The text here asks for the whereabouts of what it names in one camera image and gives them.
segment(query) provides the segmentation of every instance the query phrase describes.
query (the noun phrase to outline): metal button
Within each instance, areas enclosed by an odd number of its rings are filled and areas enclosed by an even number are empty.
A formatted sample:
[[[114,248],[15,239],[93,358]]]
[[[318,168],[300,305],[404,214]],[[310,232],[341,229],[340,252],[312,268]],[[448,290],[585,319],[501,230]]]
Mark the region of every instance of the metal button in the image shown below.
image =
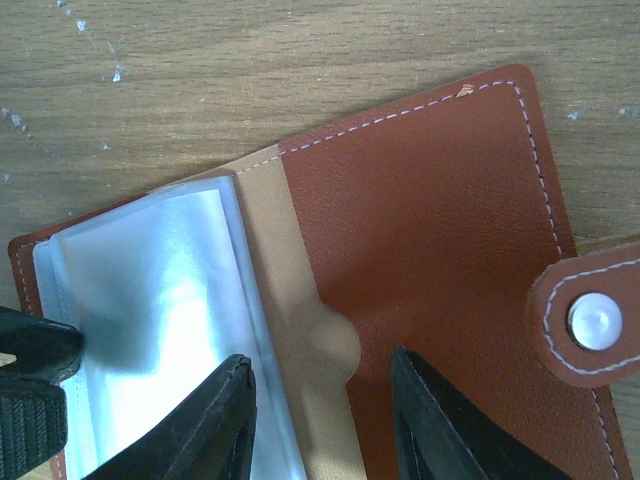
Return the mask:
[[[587,293],[571,305],[568,326],[573,339],[582,348],[605,350],[620,338],[622,311],[611,297]]]

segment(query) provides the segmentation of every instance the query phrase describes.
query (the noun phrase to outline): wood grain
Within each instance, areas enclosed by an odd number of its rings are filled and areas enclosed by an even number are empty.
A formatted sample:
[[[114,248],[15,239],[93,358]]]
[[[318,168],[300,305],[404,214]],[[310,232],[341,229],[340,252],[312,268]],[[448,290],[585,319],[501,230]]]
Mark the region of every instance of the wood grain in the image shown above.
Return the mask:
[[[14,128],[11,116],[0,117],[0,243],[513,61],[538,78],[577,238],[631,234],[640,220],[639,7],[4,2],[0,107],[20,119]],[[17,307],[6,258],[0,301]],[[640,378],[615,385],[614,394],[640,477]],[[29,478],[47,477],[43,468]]]

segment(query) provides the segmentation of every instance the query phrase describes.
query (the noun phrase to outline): black object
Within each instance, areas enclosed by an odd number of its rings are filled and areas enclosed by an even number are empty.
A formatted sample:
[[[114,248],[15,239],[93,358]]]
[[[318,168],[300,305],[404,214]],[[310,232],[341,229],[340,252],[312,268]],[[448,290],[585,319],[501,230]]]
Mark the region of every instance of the black object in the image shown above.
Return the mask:
[[[86,480],[248,480],[256,427],[251,360],[231,355],[153,430]]]
[[[567,480],[476,408],[420,355],[392,364],[396,449],[403,480]]]
[[[67,443],[64,391],[80,367],[83,338],[68,325],[0,307],[0,479],[18,478]]]

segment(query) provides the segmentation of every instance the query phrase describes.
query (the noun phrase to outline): wallet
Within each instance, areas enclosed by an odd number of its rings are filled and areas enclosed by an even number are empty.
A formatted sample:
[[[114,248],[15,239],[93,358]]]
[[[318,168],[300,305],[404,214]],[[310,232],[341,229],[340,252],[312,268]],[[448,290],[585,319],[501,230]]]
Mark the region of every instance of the wallet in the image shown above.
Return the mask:
[[[640,314],[628,287],[638,247],[576,257],[528,68],[419,93],[184,182],[219,176],[234,181],[309,478],[398,478],[389,372],[404,346],[570,478],[632,479],[607,385],[635,371],[640,332],[625,323],[592,351],[566,318],[593,291],[627,323]],[[23,311],[41,314],[34,246],[132,200],[11,242]],[[63,454],[52,466],[65,478]]]

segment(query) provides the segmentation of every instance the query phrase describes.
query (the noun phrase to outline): transparent plastic pocket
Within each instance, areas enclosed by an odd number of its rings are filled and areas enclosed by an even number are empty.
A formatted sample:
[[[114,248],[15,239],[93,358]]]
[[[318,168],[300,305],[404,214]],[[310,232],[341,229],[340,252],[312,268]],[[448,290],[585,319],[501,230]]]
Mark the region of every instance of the transparent plastic pocket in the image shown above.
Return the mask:
[[[253,479],[306,478],[230,177],[166,187],[34,250],[44,316],[86,340],[67,394],[69,480],[157,425],[227,356],[252,359]]]

